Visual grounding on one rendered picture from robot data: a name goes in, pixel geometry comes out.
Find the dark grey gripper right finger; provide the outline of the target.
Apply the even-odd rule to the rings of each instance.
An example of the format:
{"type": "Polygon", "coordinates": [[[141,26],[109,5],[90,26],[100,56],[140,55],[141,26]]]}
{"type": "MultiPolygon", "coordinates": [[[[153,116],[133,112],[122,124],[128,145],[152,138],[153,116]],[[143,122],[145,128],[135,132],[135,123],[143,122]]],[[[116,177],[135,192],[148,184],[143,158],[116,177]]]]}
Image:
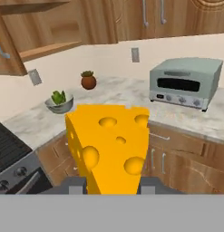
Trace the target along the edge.
{"type": "Polygon", "coordinates": [[[180,194],[180,191],[174,188],[165,186],[157,177],[141,177],[138,194],[180,194]]]}

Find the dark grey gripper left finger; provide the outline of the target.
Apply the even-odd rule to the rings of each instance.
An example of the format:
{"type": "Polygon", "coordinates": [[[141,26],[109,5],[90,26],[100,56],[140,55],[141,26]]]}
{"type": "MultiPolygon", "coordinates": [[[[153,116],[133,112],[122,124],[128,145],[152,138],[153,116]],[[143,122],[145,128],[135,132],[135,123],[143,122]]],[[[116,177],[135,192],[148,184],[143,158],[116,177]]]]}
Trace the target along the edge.
{"type": "Polygon", "coordinates": [[[86,177],[68,177],[59,186],[44,191],[48,195],[83,195],[87,193],[86,177]]]}

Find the yellow cheese wedge with holes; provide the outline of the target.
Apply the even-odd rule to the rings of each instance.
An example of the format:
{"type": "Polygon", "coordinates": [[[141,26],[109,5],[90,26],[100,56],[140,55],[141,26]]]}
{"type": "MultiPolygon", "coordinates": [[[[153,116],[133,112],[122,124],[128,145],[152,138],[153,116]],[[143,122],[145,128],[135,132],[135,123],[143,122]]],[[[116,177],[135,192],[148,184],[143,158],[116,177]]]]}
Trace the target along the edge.
{"type": "Polygon", "coordinates": [[[90,194],[135,194],[149,145],[144,107],[82,104],[65,114],[68,146],[90,194]]]}

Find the grey bowl with green salad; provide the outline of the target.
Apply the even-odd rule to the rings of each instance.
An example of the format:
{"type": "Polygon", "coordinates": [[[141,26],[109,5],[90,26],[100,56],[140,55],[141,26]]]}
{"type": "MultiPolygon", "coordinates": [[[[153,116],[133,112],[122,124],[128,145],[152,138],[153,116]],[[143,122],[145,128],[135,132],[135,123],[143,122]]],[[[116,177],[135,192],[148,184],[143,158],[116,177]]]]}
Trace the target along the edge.
{"type": "Polygon", "coordinates": [[[73,107],[73,95],[65,91],[53,91],[51,97],[44,103],[53,113],[67,113],[73,107]]]}

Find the wooden base cupboard door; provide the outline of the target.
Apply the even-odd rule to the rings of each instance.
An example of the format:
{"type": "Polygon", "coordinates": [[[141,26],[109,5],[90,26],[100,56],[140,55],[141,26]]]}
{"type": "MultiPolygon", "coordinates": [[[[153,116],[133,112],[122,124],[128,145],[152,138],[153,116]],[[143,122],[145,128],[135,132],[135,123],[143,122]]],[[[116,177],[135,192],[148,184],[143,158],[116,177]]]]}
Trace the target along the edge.
{"type": "Polygon", "coordinates": [[[157,176],[164,185],[189,194],[224,194],[224,172],[166,150],[155,153],[157,176]],[[161,157],[166,153],[165,174],[161,157]]]}
{"type": "Polygon", "coordinates": [[[147,155],[146,155],[146,159],[144,161],[144,165],[142,168],[142,172],[141,175],[143,177],[156,177],[157,176],[157,170],[156,170],[156,165],[155,165],[155,153],[156,153],[157,149],[154,146],[149,146],[148,151],[147,151],[147,155]],[[151,149],[154,148],[155,152],[154,152],[154,166],[155,169],[151,168],[151,149]]]}

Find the wooden corner base cupboard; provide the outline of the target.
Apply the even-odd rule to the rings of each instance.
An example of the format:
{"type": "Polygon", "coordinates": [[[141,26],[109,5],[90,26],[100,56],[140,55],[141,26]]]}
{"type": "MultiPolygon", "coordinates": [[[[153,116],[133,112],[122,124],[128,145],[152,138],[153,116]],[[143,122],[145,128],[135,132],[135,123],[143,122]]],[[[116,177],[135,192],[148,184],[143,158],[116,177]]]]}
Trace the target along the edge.
{"type": "Polygon", "coordinates": [[[37,156],[54,186],[60,185],[68,177],[79,175],[65,134],[40,147],[37,150],[37,156]]]}

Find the wooden drawer front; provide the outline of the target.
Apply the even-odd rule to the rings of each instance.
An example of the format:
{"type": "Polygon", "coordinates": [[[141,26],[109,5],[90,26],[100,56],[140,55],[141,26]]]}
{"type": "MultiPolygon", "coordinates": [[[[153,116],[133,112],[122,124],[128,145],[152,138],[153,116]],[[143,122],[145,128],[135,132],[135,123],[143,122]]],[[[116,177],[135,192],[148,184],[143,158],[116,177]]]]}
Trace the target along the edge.
{"type": "Polygon", "coordinates": [[[150,135],[150,144],[159,145],[175,151],[188,152],[202,156],[206,150],[204,140],[192,137],[190,135],[170,130],[162,126],[149,125],[150,133],[158,134],[163,137],[169,137],[170,140],[162,140],[150,135]]]}

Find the black and steel stove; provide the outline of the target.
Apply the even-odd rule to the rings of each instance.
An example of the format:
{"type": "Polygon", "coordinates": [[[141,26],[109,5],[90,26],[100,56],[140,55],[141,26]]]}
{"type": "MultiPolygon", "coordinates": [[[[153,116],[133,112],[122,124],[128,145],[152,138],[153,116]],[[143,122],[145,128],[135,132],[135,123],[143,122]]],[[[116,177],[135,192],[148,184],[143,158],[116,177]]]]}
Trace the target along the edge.
{"type": "Polygon", "coordinates": [[[52,187],[36,152],[0,122],[0,194],[39,194],[52,187]]]}

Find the brown pot with green plant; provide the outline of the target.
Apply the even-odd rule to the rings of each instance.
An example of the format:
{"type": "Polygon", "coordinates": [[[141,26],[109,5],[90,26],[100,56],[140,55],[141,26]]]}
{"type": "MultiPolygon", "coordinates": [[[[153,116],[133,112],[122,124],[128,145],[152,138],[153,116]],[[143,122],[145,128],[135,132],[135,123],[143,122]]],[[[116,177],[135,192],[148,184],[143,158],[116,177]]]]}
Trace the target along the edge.
{"type": "Polygon", "coordinates": [[[96,86],[96,79],[93,76],[93,71],[84,71],[81,73],[81,85],[86,90],[92,90],[96,86]]]}

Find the pale grey toaster oven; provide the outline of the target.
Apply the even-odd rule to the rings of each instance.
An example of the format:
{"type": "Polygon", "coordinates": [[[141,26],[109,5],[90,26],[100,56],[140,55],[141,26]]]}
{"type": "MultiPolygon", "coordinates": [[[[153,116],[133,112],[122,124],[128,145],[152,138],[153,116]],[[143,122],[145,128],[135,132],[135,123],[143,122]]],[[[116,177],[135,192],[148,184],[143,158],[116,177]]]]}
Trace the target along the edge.
{"type": "Polygon", "coordinates": [[[219,86],[223,61],[184,57],[167,59],[150,70],[150,100],[206,111],[219,86]]]}

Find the grey wall socket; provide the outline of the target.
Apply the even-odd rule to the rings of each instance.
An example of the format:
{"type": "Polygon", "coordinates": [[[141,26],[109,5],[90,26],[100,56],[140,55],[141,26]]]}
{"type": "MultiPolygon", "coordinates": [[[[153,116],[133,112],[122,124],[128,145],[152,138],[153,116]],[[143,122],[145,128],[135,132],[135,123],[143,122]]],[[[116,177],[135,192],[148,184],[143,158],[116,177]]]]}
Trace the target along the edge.
{"type": "Polygon", "coordinates": [[[42,83],[40,74],[36,69],[33,69],[33,70],[29,71],[28,75],[29,75],[33,85],[38,85],[38,84],[42,83]]]}
{"type": "Polygon", "coordinates": [[[140,54],[138,47],[134,47],[131,49],[131,59],[134,63],[138,63],[140,61],[140,54]]]}

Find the open wooden wall cupboard door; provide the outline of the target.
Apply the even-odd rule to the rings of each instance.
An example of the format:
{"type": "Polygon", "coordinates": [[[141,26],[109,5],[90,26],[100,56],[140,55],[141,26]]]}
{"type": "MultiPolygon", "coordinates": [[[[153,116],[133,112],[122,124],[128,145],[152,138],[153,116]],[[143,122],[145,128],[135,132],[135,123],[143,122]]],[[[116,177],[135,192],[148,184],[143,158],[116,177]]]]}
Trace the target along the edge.
{"type": "Polygon", "coordinates": [[[0,14],[0,46],[5,53],[10,54],[10,59],[5,59],[0,54],[0,75],[24,76],[27,70],[17,52],[14,42],[7,31],[5,22],[0,14]]]}

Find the wooden wall cupboard with shelf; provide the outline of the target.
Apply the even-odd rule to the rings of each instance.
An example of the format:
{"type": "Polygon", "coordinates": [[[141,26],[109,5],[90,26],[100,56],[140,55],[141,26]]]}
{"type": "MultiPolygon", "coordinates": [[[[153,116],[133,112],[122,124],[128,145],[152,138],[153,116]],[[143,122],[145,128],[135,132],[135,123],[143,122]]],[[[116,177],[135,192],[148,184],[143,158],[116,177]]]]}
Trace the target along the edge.
{"type": "Polygon", "coordinates": [[[23,62],[83,44],[77,0],[0,0],[0,14],[23,62]]]}

